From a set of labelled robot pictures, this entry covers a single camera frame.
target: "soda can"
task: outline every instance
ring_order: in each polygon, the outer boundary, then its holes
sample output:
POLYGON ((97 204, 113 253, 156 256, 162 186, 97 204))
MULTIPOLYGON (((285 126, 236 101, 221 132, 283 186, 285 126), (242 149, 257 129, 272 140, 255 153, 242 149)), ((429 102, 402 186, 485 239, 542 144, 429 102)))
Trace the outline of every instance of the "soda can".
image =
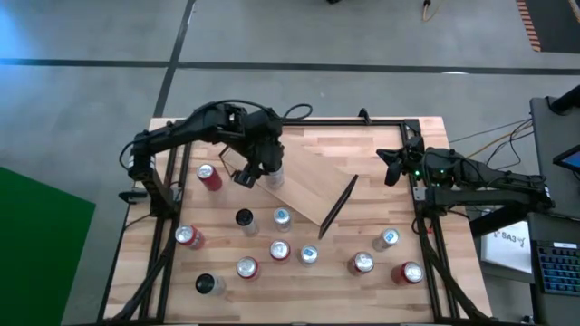
POLYGON ((236 223, 242 227, 242 231, 247 236, 257 235, 259 231, 257 223, 254 220, 254 214, 249 209, 240 209, 236 213, 236 223))
POLYGON ((189 249, 200 249, 206 238, 193 225, 181 225, 175 230, 175 240, 189 249))
POLYGON ((416 284, 423 279, 423 269, 415 262, 395 266, 391 270, 392 281, 398 285, 416 284))
POLYGON ((284 167, 280 167, 276 172, 269 172, 264 176, 266 185, 272 189, 278 189, 284 184, 284 167))
POLYGON ((196 290, 200 294, 220 295, 226 291, 226 282, 223 277, 203 273, 196 280, 196 290))
POLYGON ((199 180, 209 191, 217 191, 222 186, 221 177, 216 168, 209 164, 201 165, 197 171, 199 180))
POLYGON ((278 208, 274 212, 275 228, 280 232, 288 232, 292 228, 292 217, 285 208, 278 208))
POLYGON ((298 260, 306 267, 314 265, 318 260, 318 249, 313 245, 305 245, 298 253, 298 260))
POLYGON ((259 276, 259 265, 256 259, 244 257, 237 262, 237 274, 245 280, 255 280, 259 276))
POLYGON ((371 254, 359 252, 348 261, 346 266, 352 275, 358 276, 372 271, 372 268, 374 268, 374 261, 372 260, 371 254))
POLYGON ((399 241, 399 232, 395 229, 388 228, 382 231, 381 235, 372 240, 372 247, 378 252, 387 250, 399 241))
POLYGON ((287 263, 290 260, 290 244, 284 240, 275 240, 270 245, 270 255, 276 263, 287 263))

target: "computer monitor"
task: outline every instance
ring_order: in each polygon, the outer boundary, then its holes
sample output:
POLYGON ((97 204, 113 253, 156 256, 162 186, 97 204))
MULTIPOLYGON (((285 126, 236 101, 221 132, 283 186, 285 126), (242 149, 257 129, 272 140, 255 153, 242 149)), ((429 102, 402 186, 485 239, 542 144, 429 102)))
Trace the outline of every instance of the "computer monitor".
POLYGON ((580 145, 565 151, 554 158, 554 164, 580 173, 580 145))

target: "wooden board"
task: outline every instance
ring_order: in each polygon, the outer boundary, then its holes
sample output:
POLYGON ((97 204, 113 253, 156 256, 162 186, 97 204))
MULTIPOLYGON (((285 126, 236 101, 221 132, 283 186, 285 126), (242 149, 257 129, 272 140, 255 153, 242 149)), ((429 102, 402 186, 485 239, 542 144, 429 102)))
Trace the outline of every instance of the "wooden board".
MULTIPOLYGON (((333 162, 323 156, 316 156, 293 140, 293 135, 284 134, 280 141, 284 144, 284 184, 273 189, 266 179, 256 180, 255 186, 261 187, 270 195, 278 198, 285 206, 292 207, 302 216, 320 226, 339 201, 354 175, 349 175, 335 167, 333 162)), ((242 170, 247 160, 232 149, 221 155, 227 170, 242 170)))
MULTIPOLYGON (((155 119, 151 127, 160 127, 165 121, 155 119)), ((420 123, 426 146, 449 145, 441 118, 420 118, 420 123)), ((196 225, 208 241, 200 251, 182 247, 176 250, 166 322, 432 321, 426 282, 400 287, 389 276, 391 268, 402 262, 414 260, 422 265, 419 238, 411 231, 414 212, 409 184, 400 182, 395 187, 386 187, 383 184, 386 167, 374 153, 377 148, 401 146, 398 128, 289 127, 284 133, 306 150, 326 157, 344 173, 359 174, 341 214, 320 241, 317 240, 318 226, 294 210, 291 210, 295 221, 293 231, 277 233, 271 218, 274 209, 282 203, 263 189, 246 189, 227 180, 218 193, 203 188, 195 177, 196 168, 209 162, 225 175, 218 158, 223 146, 195 143, 181 219, 183 223, 196 225), (242 207, 254 211, 260 226, 258 236, 244 237, 237 227, 234 215, 242 207), (385 227, 399 230, 400 243, 384 253, 375 253, 371 240, 385 227), (268 246, 277 238, 287 240, 293 250, 305 244, 316 245, 321 253, 319 262, 305 268, 293 256, 288 264, 273 264, 268 246), (376 266, 372 273, 354 277, 347 272, 345 262, 361 250, 372 253, 376 266), (260 279, 253 283, 243 282, 236 276, 236 262, 245 255, 254 256, 263 268, 260 279), (195 279, 205 272, 225 277, 224 296, 210 298, 196 293, 195 279)), ((163 175, 167 153, 160 153, 157 161, 159 173, 163 175)), ((174 179, 179 173, 179 164, 175 171, 174 179)), ((135 206, 130 210, 129 221, 142 216, 147 209, 147 205, 135 206)), ((154 224, 153 219, 146 219, 125 233, 105 316, 118 312, 142 281, 154 224)), ((441 224, 453 276, 478 308, 490 315, 468 221, 448 215, 442 218, 441 224)), ((437 286, 444 315, 448 315, 440 278, 437 286)), ((156 307, 158 292, 156 288, 151 307, 156 307)))

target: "desk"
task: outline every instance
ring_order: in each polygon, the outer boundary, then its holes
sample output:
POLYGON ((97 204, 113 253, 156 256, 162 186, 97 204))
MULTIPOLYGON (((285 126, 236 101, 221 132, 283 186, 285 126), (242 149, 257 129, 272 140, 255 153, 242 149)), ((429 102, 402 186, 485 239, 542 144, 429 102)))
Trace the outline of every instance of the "desk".
MULTIPOLYGON (((572 171, 552 163, 556 155, 580 143, 580 110, 573 109, 570 115, 562 117, 547 107, 545 99, 532 99, 530 107, 540 174, 546 176, 550 196, 556 202, 553 212, 580 218, 578 210, 580 183, 574 178, 572 171)), ((580 222, 533 214, 528 220, 528 225, 532 240, 580 244, 580 222)), ((535 277, 536 284, 539 284, 539 275, 535 277)), ((539 291, 539 287, 532 287, 532 295, 536 297, 534 315, 537 322, 552 326, 577 323, 580 298, 543 294, 539 291)))
MULTIPOLYGON (((158 128, 166 121, 154 119, 150 127, 158 128)), ((420 126, 426 146, 449 145, 442 118, 420 118, 420 126)), ((359 175, 349 200, 322 240, 317 240, 318 226, 292 210, 293 230, 288 234, 277 233, 271 217, 275 208, 283 204, 264 190, 259 187, 246 189, 228 180, 224 180, 223 188, 216 193, 203 188, 195 176, 196 167, 209 162, 225 176, 226 171, 218 158, 224 146, 195 142, 191 150, 181 222, 198 227, 207 242, 202 250, 196 252, 183 247, 176 249, 165 322, 432 321, 425 280, 400 287, 390 278, 391 268, 397 264, 408 260, 421 265, 423 262, 419 237, 411 231, 414 210, 409 183, 386 187, 383 184, 386 166, 374 153, 377 148, 399 148, 399 129, 301 126, 285 127, 284 134, 307 150, 328 158, 342 171, 359 175), (253 210, 260 227, 258 236, 244 237, 237 227, 234 215, 242 207, 253 210), (396 227, 401 240, 386 252, 376 253, 371 240, 387 226, 396 227), (268 248, 276 238, 286 239, 294 250, 305 244, 316 245, 321 254, 319 261, 311 268, 300 265, 295 257, 285 265, 273 264, 268 248), (369 274, 354 277, 348 274, 345 262, 361 250, 372 253, 375 268, 369 274), (254 256, 263 267, 260 278, 253 283, 243 282, 236 275, 236 262, 245 255, 254 256), (225 296, 210 298, 196 292, 194 282, 205 272, 225 277, 225 296)), ((160 175, 165 173, 167 161, 167 153, 157 155, 160 175)), ((177 179, 179 163, 175 171, 174 179, 177 179)), ((148 204, 133 206, 128 222, 148 212, 148 204)), ((105 317, 118 312, 143 280, 154 225, 153 218, 146 219, 125 232, 105 317)), ((441 225, 453 276, 478 308, 490 315, 468 221, 462 216, 449 214, 441 219, 441 225)), ((442 310, 449 313, 442 281, 437 280, 442 310)), ((158 299, 159 291, 154 289, 153 307, 157 306, 158 299)))

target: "red soda can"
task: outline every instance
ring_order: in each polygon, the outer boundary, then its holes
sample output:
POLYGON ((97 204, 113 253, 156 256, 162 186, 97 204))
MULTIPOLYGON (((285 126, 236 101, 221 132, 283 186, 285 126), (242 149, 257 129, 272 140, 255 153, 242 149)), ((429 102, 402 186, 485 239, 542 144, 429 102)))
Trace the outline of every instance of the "red soda can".
POLYGON ((244 257, 242 259, 240 259, 237 262, 237 274, 239 275, 239 277, 248 280, 248 281, 253 281, 255 279, 257 279, 260 275, 259 271, 259 265, 256 261, 256 259, 252 258, 252 257, 244 257))
POLYGON ((290 244, 284 240, 275 240, 270 245, 270 256, 278 264, 287 263, 290 258, 290 244))
POLYGON ((395 266, 391 270, 392 281, 398 285, 416 284, 423 279, 423 269, 415 262, 395 266))
POLYGON ((206 242, 206 238, 193 225, 182 225, 175 230, 175 240, 180 245, 185 245, 189 249, 200 249, 206 242))
POLYGON ((374 268, 374 260, 371 254, 360 252, 356 253, 351 260, 346 264, 348 271, 352 275, 358 276, 365 273, 370 273, 372 268, 374 268))
POLYGON ((209 191, 217 191, 221 188, 221 177, 213 166, 204 164, 198 168, 197 174, 199 180, 209 191))

